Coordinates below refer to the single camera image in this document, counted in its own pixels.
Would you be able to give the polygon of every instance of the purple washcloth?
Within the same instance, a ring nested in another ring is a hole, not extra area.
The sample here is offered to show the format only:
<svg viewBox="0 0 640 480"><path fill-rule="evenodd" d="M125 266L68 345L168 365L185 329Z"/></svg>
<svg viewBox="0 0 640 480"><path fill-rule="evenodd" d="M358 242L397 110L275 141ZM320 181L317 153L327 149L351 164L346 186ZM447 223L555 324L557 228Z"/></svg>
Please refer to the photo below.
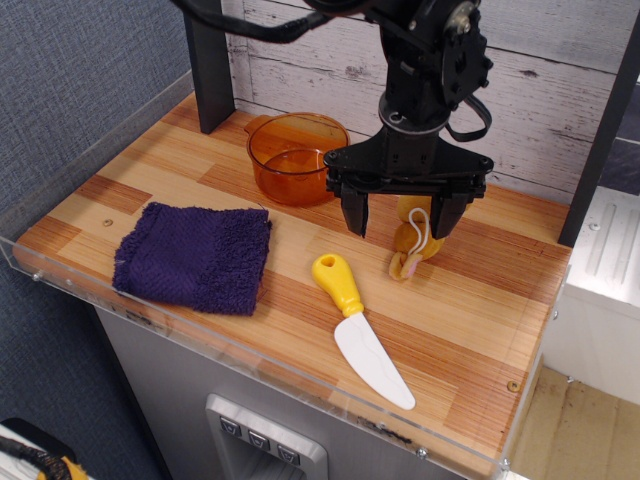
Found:
<svg viewBox="0 0 640 480"><path fill-rule="evenodd" d="M150 203L116 252L113 286L201 312L251 315L269 252L268 217Z"/></svg>

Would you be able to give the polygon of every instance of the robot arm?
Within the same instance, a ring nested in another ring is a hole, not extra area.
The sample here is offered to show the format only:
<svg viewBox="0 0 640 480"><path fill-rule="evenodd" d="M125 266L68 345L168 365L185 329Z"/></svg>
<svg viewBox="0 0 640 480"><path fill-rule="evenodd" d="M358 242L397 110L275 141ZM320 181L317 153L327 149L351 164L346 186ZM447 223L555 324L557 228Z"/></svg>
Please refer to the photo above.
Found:
<svg viewBox="0 0 640 480"><path fill-rule="evenodd" d="M370 193L431 196L436 239L448 236L467 204L484 196L493 161L439 137L446 128L454 140L472 141L491 125L489 111L473 96L488 85L492 67L479 29L479 0L305 0L312 14L272 28L173 1L215 28L272 42L293 41L340 15L363 13L380 26L388 63L379 103L382 128L369 140L325 155L327 189L341 199L350 231L365 235ZM451 129L451 112L462 102L480 116L483 129Z"/></svg>

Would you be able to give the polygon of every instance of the plastic knife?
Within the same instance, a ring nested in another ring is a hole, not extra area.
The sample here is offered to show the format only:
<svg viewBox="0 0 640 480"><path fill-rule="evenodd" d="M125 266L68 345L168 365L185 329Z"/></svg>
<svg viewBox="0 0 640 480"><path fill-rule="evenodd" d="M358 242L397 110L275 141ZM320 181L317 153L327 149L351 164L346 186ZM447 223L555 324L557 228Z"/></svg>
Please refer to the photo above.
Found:
<svg viewBox="0 0 640 480"><path fill-rule="evenodd" d="M349 365L384 398L411 410L416 400L362 313L364 305L347 261L328 253L313 262L311 272L346 317L336 327L334 337Z"/></svg>

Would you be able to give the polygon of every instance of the black metal frame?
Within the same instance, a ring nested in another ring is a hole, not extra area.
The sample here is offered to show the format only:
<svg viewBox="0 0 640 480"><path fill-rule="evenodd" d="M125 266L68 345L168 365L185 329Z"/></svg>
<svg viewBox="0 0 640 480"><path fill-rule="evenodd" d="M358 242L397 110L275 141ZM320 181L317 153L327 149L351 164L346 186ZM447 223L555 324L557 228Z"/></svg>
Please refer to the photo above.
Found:
<svg viewBox="0 0 640 480"><path fill-rule="evenodd" d="M629 43L618 75L613 83L607 106L602 114L602 120L593 140L593 145L587 157L580 182L573 196L569 213L564 222L560 238L558 240L562 245L573 247L578 239L578 234L582 228L591 205L591 200L595 194L596 188L604 165L611 151L613 141L620 128L622 117L627 109L633 88L640 74L640 59L638 52L640 51L640 13L636 18L635 26L631 32Z"/></svg>
<svg viewBox="0 0 640 480"><path fill-rule="evenodd" d="M222 12L220 0L208 4ZM225 34L184 16L202 133L211 133L235 111Z"/></svg>

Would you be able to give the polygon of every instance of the yellow knife handle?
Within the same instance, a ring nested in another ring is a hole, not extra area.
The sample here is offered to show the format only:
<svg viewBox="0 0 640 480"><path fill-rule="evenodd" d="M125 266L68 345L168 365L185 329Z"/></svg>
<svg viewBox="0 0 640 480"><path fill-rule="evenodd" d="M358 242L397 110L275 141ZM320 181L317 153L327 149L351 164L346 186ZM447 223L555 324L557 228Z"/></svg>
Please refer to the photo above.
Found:
<svg viewBox="0 0 640 480"><path fill-rule="evenodd" d="M364 311L360 293L347 261L335 253L322 255L311 267L313 279L331 295L331 298L346 317Z"/></svg>

